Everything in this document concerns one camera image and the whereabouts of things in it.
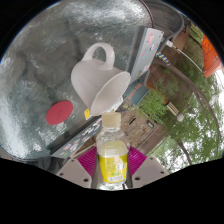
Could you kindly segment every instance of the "plastic container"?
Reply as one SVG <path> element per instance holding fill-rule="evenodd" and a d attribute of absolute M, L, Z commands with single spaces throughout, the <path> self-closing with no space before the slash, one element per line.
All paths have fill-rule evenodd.
<path fill-rule="evenodd" d="M 121 185 L 127 179 L 130 143 L 120 126 L 120 113 L 102 115 L 102 130 L 96 138 L 96 144 L 105 186 Z"/>

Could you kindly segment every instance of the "red lid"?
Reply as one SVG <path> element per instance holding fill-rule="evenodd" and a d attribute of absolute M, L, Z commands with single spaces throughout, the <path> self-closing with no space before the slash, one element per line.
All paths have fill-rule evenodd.
<path fill-rule="evenodd" d="M 50 125 L 57 125 L 69 118 L 73 111 L 73 105 L 69 101 L 56 103 L 47 112 L 46 120 Z"/>

